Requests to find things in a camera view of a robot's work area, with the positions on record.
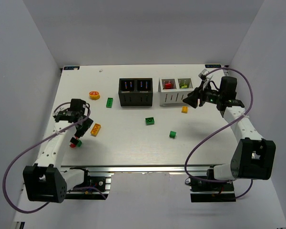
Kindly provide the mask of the orange long lego brick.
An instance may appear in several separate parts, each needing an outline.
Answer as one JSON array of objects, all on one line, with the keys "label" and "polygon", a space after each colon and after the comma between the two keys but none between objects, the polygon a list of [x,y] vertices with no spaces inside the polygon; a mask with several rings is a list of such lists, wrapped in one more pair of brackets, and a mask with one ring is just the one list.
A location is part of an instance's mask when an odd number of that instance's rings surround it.
[{"label": "orange long lego brick", "polygon": [[93,128],[91,129],[91,132],[90,132],[91,135],[92,136],[97,136],[97,134],[99,133],[100,129],[101,129],[101,125],[98,124],[98,123],[95,123]]}]

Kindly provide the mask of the orange small lego brick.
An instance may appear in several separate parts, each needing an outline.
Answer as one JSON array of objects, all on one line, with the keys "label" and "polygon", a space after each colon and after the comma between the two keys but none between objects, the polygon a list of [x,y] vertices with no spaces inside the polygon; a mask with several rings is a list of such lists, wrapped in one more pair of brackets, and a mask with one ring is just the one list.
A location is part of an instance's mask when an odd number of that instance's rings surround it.
[{"label": "orange small lego brick", "polygon": [[182,113],[184,113],[184,114],[188,113],[188,107],[187,106],[182,107]]}]

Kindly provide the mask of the red flower lego green brick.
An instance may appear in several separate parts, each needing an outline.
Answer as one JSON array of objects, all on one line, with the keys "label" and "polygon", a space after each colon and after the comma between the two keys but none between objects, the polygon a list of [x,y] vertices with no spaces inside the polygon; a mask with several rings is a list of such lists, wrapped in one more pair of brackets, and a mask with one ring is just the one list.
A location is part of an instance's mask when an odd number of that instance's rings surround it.
[{"label": "red flower lego green brick", "polygon": [[82,141],[77,137],[73,137],[70,140],[70,147],[71,148],[80,147],[81,145],[82,145]]}]

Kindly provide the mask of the red rounded lego block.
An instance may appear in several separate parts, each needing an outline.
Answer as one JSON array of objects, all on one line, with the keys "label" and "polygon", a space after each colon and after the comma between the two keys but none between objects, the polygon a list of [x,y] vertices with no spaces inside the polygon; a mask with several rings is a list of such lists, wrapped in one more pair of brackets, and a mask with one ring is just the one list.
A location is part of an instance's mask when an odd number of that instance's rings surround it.
[{"label": "red rounded lego block", "polygon": [[170,90],[170,89],[173,89],[173,88],[174,88],[174,84],[171,83],[170,81],[163,83],[163,89],[164,90]]}]

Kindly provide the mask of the small dark green lego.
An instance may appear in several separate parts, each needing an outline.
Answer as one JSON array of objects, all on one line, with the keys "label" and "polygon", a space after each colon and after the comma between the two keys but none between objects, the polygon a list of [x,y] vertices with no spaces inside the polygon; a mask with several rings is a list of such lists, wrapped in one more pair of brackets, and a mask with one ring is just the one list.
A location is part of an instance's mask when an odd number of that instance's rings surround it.
[{"label": "small dark green lego", "polygon": [[176,138],[176,132],[175,131],[170,131],[169,137],[175,139]]}]

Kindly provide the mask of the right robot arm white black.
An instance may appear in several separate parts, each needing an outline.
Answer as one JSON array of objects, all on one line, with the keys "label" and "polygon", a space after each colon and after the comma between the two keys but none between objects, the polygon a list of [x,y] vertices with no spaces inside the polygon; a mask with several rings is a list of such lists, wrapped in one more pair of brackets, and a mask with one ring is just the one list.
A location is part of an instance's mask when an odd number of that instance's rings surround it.
[{"label": "right robot arm white black", "polygon": [[193,108],[205,103],[215,104],[237,140],[231,161],[214,166],[210,180],[220,183],[240,178],[268,180],[274,163],[275,143],[264,139],[252,125],[243,102],[236,98],[236,78],[223,76],[217,90],[211,88],[210,82],[203,77],[200,86],[183,100]]}]

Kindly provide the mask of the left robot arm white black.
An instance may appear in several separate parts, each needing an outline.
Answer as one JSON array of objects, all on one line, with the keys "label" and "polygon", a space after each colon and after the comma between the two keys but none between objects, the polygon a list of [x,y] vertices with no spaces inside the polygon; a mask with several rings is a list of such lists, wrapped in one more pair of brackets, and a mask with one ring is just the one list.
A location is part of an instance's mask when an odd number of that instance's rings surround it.
[{"label": "left robot arm white black", "polygon": [[79,145],[80,137],[93,123],[85,113],[89,105],[84,100],[72,99],[69,105],[66,109],[54,110],[54,136],[47,140],[35,163],[24,168],[24,184],[30,201],[61,203],[69,190],[85,182],[84,169],[60,171],[68,147]]}]

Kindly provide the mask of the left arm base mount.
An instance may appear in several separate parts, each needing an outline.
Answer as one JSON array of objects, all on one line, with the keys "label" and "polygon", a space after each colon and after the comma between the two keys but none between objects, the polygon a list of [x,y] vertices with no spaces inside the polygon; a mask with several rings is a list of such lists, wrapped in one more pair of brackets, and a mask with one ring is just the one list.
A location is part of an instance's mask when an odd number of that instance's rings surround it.
[{"label": "left arm base mount", "polygon": [[72,172],[72,177],[65,180],[67,184],[75,184],[70,188],[65,199],[72,200],[106,200],[111,187],[110,173],[91,171],[88,168],[71,167],[64,173]]}]

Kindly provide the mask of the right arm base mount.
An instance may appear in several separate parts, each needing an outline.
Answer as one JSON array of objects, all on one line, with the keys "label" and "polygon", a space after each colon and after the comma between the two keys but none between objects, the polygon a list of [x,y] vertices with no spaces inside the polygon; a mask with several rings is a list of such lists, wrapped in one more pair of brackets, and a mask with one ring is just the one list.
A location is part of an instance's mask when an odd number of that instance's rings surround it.
[{"label": "right arm base mount", "polygon": [[189,179],[190,199],[192,203],[236,202],[232,183],[212,183]]}]

